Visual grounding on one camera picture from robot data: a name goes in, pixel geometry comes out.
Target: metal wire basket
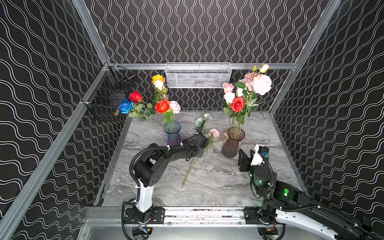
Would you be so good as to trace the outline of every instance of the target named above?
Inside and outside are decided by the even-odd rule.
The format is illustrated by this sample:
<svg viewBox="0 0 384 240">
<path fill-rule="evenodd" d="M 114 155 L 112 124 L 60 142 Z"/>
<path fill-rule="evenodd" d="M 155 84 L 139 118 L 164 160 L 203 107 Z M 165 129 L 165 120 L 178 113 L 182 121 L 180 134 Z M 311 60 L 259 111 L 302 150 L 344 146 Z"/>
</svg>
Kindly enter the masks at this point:
<svg viewBox="0 0 384 240">
<path fill-rule="evenodd" d="M 166 63 L 169 88 L 222 88 L 229 83 L 230 63 Z"/>
<path fill-rule="evenodd" d="M 99 121 L 124 121 L 126 114 L 118 109 L 121 101 L 129 98 L 135 76 L 134 72 L 127 69 L 120 69 L 118 74 L 115 71 L 107 73 L 93 93 L 92 101 L 86 104 L 91 115 Z"/>
</svg>

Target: red rose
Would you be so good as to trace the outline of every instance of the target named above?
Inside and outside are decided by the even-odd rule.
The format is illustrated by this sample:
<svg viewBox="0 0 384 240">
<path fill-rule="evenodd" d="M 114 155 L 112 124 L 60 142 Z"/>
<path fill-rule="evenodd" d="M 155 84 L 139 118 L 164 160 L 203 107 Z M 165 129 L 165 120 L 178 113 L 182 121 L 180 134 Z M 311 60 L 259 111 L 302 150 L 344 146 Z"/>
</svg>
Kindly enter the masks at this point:
<svg viewBox="0 0 384 240">
<path fill-rule="evenodd" d="M 138 91 L 134 91 L 129 95 L 129 100 L 130 101 L 135 101 L 137 103 L 141 103 L 143 100 L 143 96 Z"/>
<path fill-rule="evenodd" d="M 158 113 L 165 113 L 169 109 L 169 101 L 167 99 L 161 100 L 155 106 L 155 109 Z"/>
<path fill-rule="evenodd" d="M 244 99 L 243 98 L 234 98 L 231 104 L 232 110 L 235 112 L 240 112 L 244 108 Z"/>
</svg>

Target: blue glass vase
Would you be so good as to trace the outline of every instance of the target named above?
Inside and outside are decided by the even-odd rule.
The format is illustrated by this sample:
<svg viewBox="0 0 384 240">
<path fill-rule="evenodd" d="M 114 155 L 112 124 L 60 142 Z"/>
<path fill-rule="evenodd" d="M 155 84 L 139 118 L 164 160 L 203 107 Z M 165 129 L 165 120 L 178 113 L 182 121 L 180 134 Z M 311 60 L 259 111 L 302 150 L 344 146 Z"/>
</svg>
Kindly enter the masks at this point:
<svg viewBox="0 0 384 240">
<path fill-rule="evenodd" d="M 182 141 L 180 136 L 181 125 L 178 121 L 164 124 L 164 132 L 168 134 L 167 144 L 169 146 L 179 145 Z"/>
</svg>

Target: blue rose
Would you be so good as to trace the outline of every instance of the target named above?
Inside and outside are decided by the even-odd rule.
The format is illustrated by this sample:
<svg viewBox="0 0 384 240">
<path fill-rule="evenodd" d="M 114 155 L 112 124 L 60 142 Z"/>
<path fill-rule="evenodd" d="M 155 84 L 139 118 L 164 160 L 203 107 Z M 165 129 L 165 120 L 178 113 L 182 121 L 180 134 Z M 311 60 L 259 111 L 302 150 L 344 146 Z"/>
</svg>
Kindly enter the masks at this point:
<svg viewBox="0 0 384 240">
<path fill-rule="evenodd" d="M 123 99 L 121 100 L 121 104 L 119 105 L 119 111 L 121 113 L 129 113 L 129 111 L 133 108 L 133 102 L 132 101 L 128 101 L 127 99 Z"/>
</svg>

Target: black wire basket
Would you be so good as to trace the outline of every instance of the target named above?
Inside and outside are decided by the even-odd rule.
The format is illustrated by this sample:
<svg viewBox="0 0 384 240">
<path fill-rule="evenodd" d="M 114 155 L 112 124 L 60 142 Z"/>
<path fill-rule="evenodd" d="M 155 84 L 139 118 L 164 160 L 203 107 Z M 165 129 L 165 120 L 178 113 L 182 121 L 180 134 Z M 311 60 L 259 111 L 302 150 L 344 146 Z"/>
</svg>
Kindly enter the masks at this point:
<svg viewBox="0 0 384 240">
<path fill-rule="evenodd" d="M 110 70 L 86 106 L 98 121 L 125 121 L 127 114 L 119 112 L 119 105 L 132 93 L 136 74 L 121 66 L 110 67 Z"/>
</svg>

